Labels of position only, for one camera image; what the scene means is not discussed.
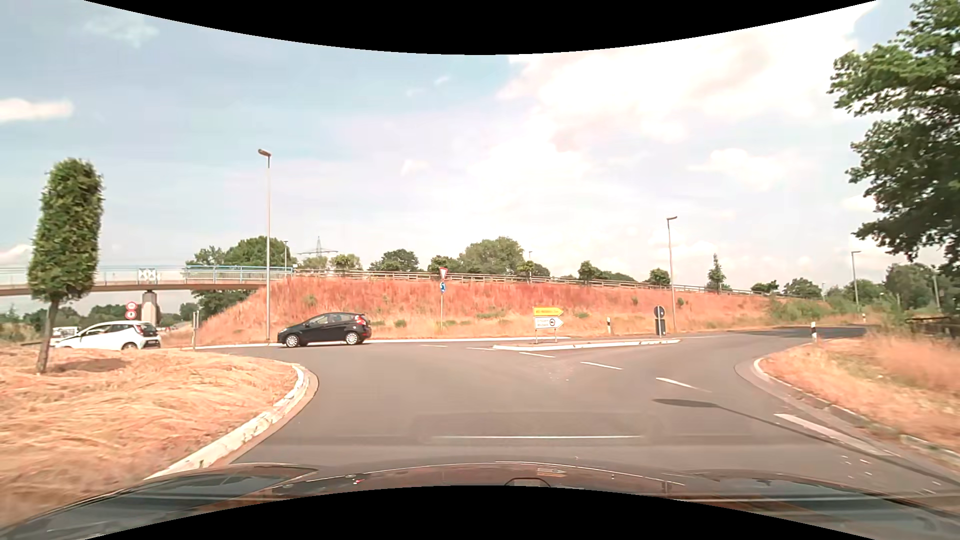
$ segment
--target yellow direction sign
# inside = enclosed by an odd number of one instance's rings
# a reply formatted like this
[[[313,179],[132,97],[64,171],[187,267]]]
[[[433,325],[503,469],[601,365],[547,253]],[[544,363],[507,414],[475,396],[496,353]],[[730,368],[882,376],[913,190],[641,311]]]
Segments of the yellow direction sign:
[[[559,317],[564,311],[559,307],[534,307],[535,317]]]

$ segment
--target car hood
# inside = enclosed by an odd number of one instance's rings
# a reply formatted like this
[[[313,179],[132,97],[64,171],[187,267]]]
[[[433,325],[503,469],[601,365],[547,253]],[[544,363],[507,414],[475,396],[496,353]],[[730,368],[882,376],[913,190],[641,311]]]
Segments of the car hood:
[[[232,491],[225,485],[235,486]],[[271,501],[398,487],[538,486],[705,503],[873,538],[956,538],[960,498],[906,498],[755,470],[666,471],[582,463],[447,460],[349,468],[240,463],[150,479],[0,529],[0,540],[90,538],[188,515]],[[169,501],[186,498],[186,507]]]

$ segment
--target blue sky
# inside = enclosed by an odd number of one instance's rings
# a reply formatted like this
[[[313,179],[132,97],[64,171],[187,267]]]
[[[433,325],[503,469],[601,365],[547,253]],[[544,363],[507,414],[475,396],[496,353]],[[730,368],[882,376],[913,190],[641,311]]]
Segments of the blue sky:
[[[893,36],[906,1],[725,35],[534,56],[406,55],[211,30],[82,1],[0,0],[0,265],[25,266],[44,172],[105,177],[106,265],[179,264],[265,233],[364,263],[505,234],[555,274],[590,259],[734,287],[881,279],[849,185],[868,122],[831,109],[832,60]],[[936,261],[936,254],[924,254]],[[96,294],[78,307],[123,302]],[[174,309],[185,293],[164,293]],[[21,308],[35,305],[16,299]]]

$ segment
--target black hatchback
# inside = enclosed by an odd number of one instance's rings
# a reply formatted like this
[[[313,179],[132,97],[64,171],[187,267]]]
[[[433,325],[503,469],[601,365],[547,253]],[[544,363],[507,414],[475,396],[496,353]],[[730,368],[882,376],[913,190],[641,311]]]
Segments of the black hatchback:
[[[307,321],[281,330],[277,343],[287,347],[302,347],[307,343],[346,341],[358,345],[370,338],[370,323],[363,313],[333,312],[317,315]]]

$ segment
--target asphalt road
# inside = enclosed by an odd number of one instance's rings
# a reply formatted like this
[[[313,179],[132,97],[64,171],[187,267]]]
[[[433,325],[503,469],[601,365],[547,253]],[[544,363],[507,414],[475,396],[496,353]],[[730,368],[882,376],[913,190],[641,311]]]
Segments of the asphalt road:
[[[823,337],[862,332],[820,329]],[[734,369],[807,340],[809,330],[781,329],[532,354],[494,350],[491,342],[219,352],[294,361],[319,380],[313,400],[238,462],[344,466],[549,457],[587,465],[763,470],[891,493],[957,491],[887,454],[888,447],[836,443],[831,437],[839,434],[822,429],[823,422]]]

